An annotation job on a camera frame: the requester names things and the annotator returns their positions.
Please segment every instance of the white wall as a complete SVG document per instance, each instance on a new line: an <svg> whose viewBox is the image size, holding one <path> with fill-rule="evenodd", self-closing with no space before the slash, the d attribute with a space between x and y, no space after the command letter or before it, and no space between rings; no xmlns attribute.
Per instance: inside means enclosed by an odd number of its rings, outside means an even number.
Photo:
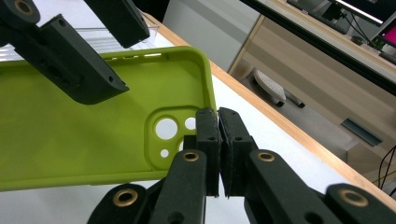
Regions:
<svg viewBox="0 0 396 224"><path fill-rule="evenodd" d="M227 71L258 17L238 0L171 0L163 24Z"/></svg>

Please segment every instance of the lime green phone case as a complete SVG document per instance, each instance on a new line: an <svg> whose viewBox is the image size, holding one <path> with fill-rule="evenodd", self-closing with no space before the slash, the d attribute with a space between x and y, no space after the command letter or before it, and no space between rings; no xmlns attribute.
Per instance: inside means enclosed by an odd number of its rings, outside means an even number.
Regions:
<svg viewBox="0 0 396 224"><path fill-rule="evenodd" d="M186 120L216 109L197 49L102 56L130 90L98 105L74 102L25 61L0 63L0 190L162 178L183 136L195 134ZM170 138L157 133L162 120L176 124Z"/></svg>

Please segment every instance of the pink light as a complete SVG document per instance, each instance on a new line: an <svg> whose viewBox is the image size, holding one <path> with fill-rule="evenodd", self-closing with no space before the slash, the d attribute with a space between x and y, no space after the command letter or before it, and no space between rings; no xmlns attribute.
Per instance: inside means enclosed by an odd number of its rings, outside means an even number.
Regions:
<svg viewBox="0 0 396 224"><path fill-rule="evenodd" d="M396 25L393 26L385 35L384 38L396 44Z"/></svg>

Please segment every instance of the monitor screen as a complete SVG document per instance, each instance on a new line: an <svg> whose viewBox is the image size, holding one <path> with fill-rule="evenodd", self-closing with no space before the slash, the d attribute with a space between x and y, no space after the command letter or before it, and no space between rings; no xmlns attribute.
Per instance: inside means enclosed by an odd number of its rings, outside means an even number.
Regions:
<svg viewBox="0 0 396 224"><path fill-rule="evenodd" d="M339 7L380 26L396 11L395 0L330 0Z"/></svg>
<svg viewBox="0 0 396 224"><path fill-rule="evenodd" d="M387 44L396 48L396 20L393 20L384 30L380 32L381 37Z"/></svg>

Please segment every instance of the wooden table edge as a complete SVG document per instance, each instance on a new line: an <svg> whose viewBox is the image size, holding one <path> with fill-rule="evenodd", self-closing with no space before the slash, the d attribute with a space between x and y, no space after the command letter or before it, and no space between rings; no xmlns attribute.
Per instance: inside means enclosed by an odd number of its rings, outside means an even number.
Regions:
<svg viewBox="0 0 396 224"><path fill-rule="evenodd" d="M169 28L164 26L161 22L148 15L152 20L160 25L158 33L164 36L168 41L170 41L175 46L189 46L189 44L183 40L181 37L176 35ZM386 204L390 209L396 212L396 201L393 200L384 191L379 189L369 180L364 178L361 174L356 172L346 163L341 161L339 158L334 156L327 148L318 143L315 139L285 118L283 115L279 114L271 106L265 103L260 97L251 92L240 82L218 67L215 63L210 61L212 75L217 77L220 81L226 84L233 91L238 93L242 98L252 104L260 112L269 118L273 123L279 126L283 131L289 134L302 146L308 149L311 153L316 155L324 163L332 167L335 172L341 175L344 179L349 181L352 185L359 188L365 189L366 191L373 194L378 200Z"/></svg>

